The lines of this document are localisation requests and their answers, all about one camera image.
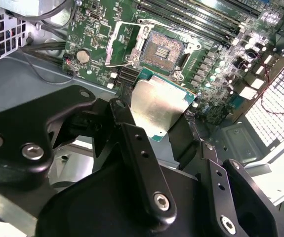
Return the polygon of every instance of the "black metal bracket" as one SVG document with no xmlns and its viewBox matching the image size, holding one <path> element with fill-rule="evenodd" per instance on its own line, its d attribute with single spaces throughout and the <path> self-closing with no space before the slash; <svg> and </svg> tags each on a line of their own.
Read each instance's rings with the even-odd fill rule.
<svg viewBox="0 0 284 237">
<path fill-rule="evenodd" d="M 242 166 L 233 160 L 223 164 L 219 162 L 214 147 L 200 139 L 191 114 L 185 113 L 180 118 L 169 132 L 169 137 L 173 154 L 181 162 L 181 167 L 194 162 L 198 180 L 159 166 L 144 129 L 135 125 L 128 103 L 121 99 L 109 102 L 96 99 L 90 91 L 77 85 L 0 113 L 0 194 L 8 196 L 12 202 L 30 197 L 33 190 L 46 180 L 53 151 L 79 135 L 93 137 L 95 158 L 105 160 L 104 166 L 101 171 L 55 195 L 42 211 L 41 206 L 29 208 L 25 202 L 23 206 L 31 214 L 37 216 L 41 213 L 36 236 L 57 236 L 58 226 L 64 224 L 56 223 L 56 228 L 53 228 L 51 220 L 60 215 L 63 222 L 69 223 L 70 217 L 64 215 L 70 213 L 73 206 L 78 207 L 78 210 L 72 211 L 75 215 L 83 206 L 88 211 L 92 208 L 94 218 L 101 212 L 101 216 L 108 217 L 108 208 L 112 206 L 113 213 L 125 220 L 121 221 L 126 228 L 125 233 L 139 233 L 139 230 L 146 229 L 146 235 L 162 232 L 163 236 L 176 236 L 180 233 L 175 232 L 179 226 L 186 227 L 187 233 L 194 233 L 197 230 L 192 229 L 194 223 L 189 224 L 189 220 L 197 215 L 202 236 L 284 237 L 284 219 L 272 203 L 255 188 L 255 183 Z M 125 193 L 122 196 L 113 190 L 115 199 L 108 186 L 113 177 L 117 180 L 125 178 L 129 183 L 127 188 L 114 182 Z M 169 186 L 166 177 L 173 177 Z M 187 185 L 175 184 L 175 179 Z M 106 187 L 99 187 L 96 182 L 104 183 Z M 179 216 L 170 186 L 174 188 L 174 197 L 178 197 Z M 88 207 L 88 197 L 94 194 L 90 192 L 91 188 L 108 196 L 108 203 L 100 202 L 98 210 Z M 186 205 L 183 192 L 192 195 Z M 134 223 L 134 230 L 127 226 L 127 213 L 122 213 L 122 207 L 113 205 L 113 202 L 126 205 L 123 200 L 130 204 L 126 208 L 133 208 L 141 219 L 138 225 Z M 252 222 L 249 221 L 250 216 L 254 218 Z M 78 221 L 72 224 L 73 233 L 77 233 L 78 224 Z M 59 232 L 68 236 L 68 231 Z"/>
</svg>

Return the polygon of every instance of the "robotic arm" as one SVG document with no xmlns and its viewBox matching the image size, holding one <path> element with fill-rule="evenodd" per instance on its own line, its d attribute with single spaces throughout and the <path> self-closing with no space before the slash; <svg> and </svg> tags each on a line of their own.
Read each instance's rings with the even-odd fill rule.
<svg viewBox="0 0 284 237">
<path fill-rule="evenodd" d="M 54 151 L 93 138 L 96 173 L 56 194 Z M 70 86 L 0 113 L 0 218 L 35 237 L 284 237 L 284 217 L 234 160 L 223 164 L 183 115 L 169 131 L 181 166 L 160 166 L 129 104 Z"/>
</svg>

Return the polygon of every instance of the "black plastic bracket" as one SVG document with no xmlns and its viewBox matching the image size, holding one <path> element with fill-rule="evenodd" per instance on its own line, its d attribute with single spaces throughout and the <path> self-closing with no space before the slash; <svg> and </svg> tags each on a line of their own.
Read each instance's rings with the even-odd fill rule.
<svg viewBox="0 0 284 237">
<path fill-rule="evenodd" d="M 40 185 L 52 164 L 54 144 L 63 122 L 90 109 L 95 100 L 90 91 L 73 85 L 0 112 L 0 184 L 27 189 Z M 25 158 L 22 149 L 27 144 L 41 147 L 43 156 L 38 160 Z"/>
</svg>

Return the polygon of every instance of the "green circuit board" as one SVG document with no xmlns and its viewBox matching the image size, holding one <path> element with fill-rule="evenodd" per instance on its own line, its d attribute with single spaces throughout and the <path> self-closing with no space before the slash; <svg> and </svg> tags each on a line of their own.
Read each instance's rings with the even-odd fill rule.
<svg viewBox="0 0 284 237">
<path fill-rule="evenodd" d="M 130 55 L 142 25 L 150 20 L 156 23 L 140 45 L 135 63 Z M 125 23 L 116 30 L 118 22 Z M 63 68 L 68 71 L 71 66 L 84 80 L 115 91 L 123 81 L 133 84 L 139 72 L 148 68 L 196 94 L 198 116 L 219 124 L 246 100 L 231 90 L 262 54 L 274 54 L 275 33 L 283 22 L 284 0 L 84 0 L 68 30 L 65 53 L 70 65 Z M 111 43 L 115 30 L 117 37 Z M 174 47 L 156 51 L 158 45 L 154 48 L 150 42 L 154 34 L 158 45 L 161 37 L 182 53 Z M 113 52 L 108 62 L 110 44 Z M 191 44 L 198 50 L 187 52 Z M 256 45 L 266 47 L 266 52 Z M 260 56 L 250 58 L 246 51 L 251 49 Z M 147 50 L 154 50 L 157 59 Z M 76 56 L 80 51 L 86 52 L 88 61 L 80 62 Z M 248 69 L 236 65 L 238 58 Z"/>
</svg>

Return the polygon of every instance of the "metal sheet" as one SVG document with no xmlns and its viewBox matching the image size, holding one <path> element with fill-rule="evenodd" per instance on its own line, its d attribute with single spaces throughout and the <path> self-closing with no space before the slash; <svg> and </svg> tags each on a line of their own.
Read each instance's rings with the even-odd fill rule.
<svg viewBox="0 0 284 237">
<path fill-rule="evenodd" d="M 247 169 L 268 165 L 272 172 L 253 177 L 255 183 L 278 206 L 284 201 L 284 141 L 258 162 L 250 163 Z"/>
<path fill-rule="evenodd" d="M 186 96 L 186 91 L 157 76 L 139 80 L 131 105 L 136 125 L 144 128 L 147 136 L 160 141 L 188 108 Z"/>
<path fill-rule="evenodd" d="M 63 0 L 0 0 L 0 7 L 23 16 L 39 16 Z"/>
<path fill-rule="evenodd" d="M 261 152 L 242 123 L 222 129 L 225 144 L 234 154 L 234 159 L 247 164 L 262 158 Z"/>
<path fill-rule="evenodd" d="M 0 219 L 10 223 L 28 236 L 35 234 L 37 218 L 2 195 L 0 195 Z"/>
</svg>

